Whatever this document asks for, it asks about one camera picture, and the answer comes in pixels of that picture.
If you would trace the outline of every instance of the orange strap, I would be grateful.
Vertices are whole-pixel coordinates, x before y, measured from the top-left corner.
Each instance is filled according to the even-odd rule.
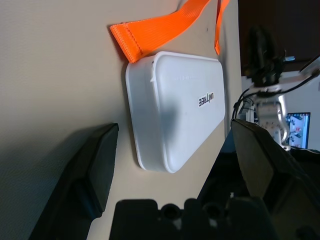
[[[218,9],[216,24],[215,24],[215,36],[214,36],[214,49],[216,54],[220,55],[220,29],[221,29],[221,23],[222,23],[222,17],[224,14],[224,11],[226,10],[226,7],[228,6],[230,0],[222,0],[222,4],[220,8]]]
[[[135,63],[186,31],[201,15],[209,1],[188,0],[180,10],[169,15],[112,25],[110,30],[129,62]],[[217,29],[219,35],[222,14],[228,3],[229,0],[223,0],[218,14],[216,24],[219,26],[216,26],[215,46],[219,46]]]

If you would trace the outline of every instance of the dark background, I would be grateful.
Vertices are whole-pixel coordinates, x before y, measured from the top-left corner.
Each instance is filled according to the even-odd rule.
[[[263,25],[273,35],[279,51],[295,56],[285,72],[300,70],[320,53],[320,0],[238,0],[241,72],[248,64],[249,29]]]

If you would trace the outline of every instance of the computer monitor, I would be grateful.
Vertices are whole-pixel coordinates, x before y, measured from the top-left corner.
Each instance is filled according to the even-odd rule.
[[[290,128],[290,134],[287,143],[293,147],[307,149],[310,112],[288,113],[286,116],[286,122]]]

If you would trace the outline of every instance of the white battery pack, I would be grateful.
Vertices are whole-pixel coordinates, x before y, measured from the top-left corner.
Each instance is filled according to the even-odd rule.
[[[175,173],[225,117],[220,62],[161,51],[130,63],[125,78],[140,166]]]

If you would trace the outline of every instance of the unitree logo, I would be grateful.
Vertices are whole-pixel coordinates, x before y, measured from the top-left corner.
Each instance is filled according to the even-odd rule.
[[[213,92],[208,92],[205,96],[202,96],[199,98],[199,107],[206,103],[210,103],[211,100],[214,99],[214,93]]]

